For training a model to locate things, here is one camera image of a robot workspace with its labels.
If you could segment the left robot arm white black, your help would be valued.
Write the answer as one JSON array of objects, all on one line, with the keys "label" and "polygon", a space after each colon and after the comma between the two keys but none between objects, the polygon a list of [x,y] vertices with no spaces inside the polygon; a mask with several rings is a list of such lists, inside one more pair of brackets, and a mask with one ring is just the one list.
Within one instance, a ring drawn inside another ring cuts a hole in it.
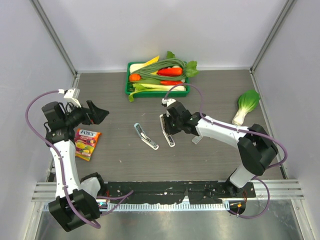
[{"label": "left robot arm white black", "polygon": [[109,115],[109,111],[98,108],[91,100],[86,103],[88,107],[74,107],[70,112],[57,101],[42,107],[47,119],[45,143],[56,169],[55,200],[48,204],[48,209],[66,232],[85,224],[100,229],[96,221],[100,217],[96,199],[102,199],[107,192],[98,173],[89,175],[84,182],[78,177],[74,129],[80,124],[98,125]]}]

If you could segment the white stapler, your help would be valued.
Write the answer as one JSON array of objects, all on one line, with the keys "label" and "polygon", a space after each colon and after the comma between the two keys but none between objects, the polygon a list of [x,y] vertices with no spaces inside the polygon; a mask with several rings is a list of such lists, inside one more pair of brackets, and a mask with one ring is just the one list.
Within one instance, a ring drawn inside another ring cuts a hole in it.
[{"label": "white stapler", "polygon": [[161,125],[161,129],[162,129],[162,133],[163,133],[163,135],[164,135],[164,138],[166,139],[168,145],[169,145],[171,148],[173,148],[176,144],[175,144],[175,141],[174,141],[174,139],[172,138],[172,136],[166,132],[164,115],[161,114],[161,115],[159,116],[159,119],[160,119],[160,125]]}]

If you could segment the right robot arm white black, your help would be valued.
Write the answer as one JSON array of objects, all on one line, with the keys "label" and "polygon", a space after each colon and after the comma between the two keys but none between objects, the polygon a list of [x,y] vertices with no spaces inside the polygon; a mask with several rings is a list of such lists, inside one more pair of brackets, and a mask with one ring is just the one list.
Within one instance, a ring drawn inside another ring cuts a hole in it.
[{"label": "right robot arm white black", "polygon": [[238,149],[241,164],[226,180],[225,190],[230,197],[238,197],[251,179],[263,175],[279,152],[259,124],[235,127],[200,112],[190,113],[173,98],[162,99],[161,104],[166,108],[166,112],[159,117],[161,129],[170,147],[175,146],[172,136],[185,132],[194,135],[194,144],[207,137]]}]

